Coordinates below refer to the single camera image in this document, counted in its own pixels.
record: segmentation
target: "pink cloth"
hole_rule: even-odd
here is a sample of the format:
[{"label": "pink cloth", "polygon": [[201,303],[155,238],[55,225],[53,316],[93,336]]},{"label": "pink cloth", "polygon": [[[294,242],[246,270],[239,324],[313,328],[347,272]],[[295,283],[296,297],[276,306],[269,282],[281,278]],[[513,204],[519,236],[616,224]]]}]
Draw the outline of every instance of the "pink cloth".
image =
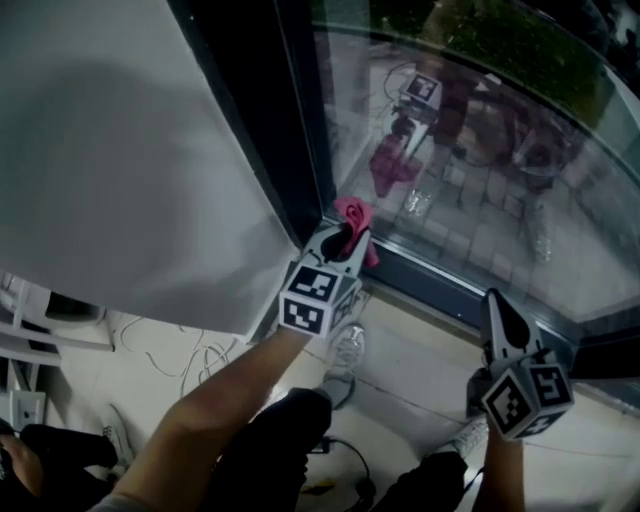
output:
[{"label": "pink cloth", "polygon": [[[360,235],[371,224],[373,207],[359,197],[339,197],[333,202],[333,206],[345,218],[353,231],[351,240],[342,250],[343,253],[351,254],[358,240],[360,240]],[[375,267],[378,263],[380,263],[380,258],[378,258],[373,242],[369,240],[369,245],[367,245],[367,251],[364,255],[364,264],[367,267]]]}]

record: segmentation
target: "black pants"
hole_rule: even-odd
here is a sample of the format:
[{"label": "black pants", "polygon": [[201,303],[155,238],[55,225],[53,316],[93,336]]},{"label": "black pants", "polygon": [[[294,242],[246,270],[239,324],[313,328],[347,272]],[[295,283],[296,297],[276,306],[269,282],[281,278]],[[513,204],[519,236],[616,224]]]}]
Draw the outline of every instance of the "black pants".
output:
[{"label": "black pants", "polygon": [[[331,425],[331,413],[329,400],[308,389],[293,389],[265,409],[224,453],[201,510],[293,512],[307,454]],[[464,494],[466,469],[457,453],[431,455],[402,475],[373,510],[452,512]]]},{"label": "black pants", "polygon": [[27,425],[20,439],[42,463],[41,502],[52,510],[84,512],[113,489],[113,484],[95,478],[84,469],[88,466],[112,468],[118,462],[115,448],[105,437],[46,425]]}]

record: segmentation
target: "forearm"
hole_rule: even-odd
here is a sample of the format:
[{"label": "forearm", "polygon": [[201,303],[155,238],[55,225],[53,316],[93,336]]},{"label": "forearm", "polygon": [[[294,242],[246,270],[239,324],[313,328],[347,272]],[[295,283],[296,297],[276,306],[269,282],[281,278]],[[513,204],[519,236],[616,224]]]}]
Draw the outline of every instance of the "forearm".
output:
[{"label": "forearm", "polygon": [[489,422],[484,476],[473,512],[524,512],[522,442],[507,443]]},{"label": "forearm", "polygon": [[278,329],[178,401],[115,492],[157,511],[195,510],[218,457],[307,341]]}]

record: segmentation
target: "window pane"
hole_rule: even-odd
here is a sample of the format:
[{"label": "window pane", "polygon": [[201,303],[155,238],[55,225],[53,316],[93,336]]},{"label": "window pane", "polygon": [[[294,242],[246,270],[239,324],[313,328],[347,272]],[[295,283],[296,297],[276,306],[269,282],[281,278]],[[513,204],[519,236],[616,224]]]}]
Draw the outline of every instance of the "window pane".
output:
[{"label": "window pane", "polygon": [[550,323],[640,323],[631,7],[310,2],[334,181],[377,236]]}]

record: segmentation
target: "white wall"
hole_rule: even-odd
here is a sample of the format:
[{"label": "white wall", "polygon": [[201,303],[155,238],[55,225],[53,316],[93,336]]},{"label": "white wall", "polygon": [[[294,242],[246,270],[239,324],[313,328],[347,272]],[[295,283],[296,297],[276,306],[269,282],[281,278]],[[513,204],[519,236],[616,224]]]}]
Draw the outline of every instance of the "white wall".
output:
[{"label": "white wall", "polygon": [[0,268],[247,333],[294,247],[166,3],[0,0]]}]

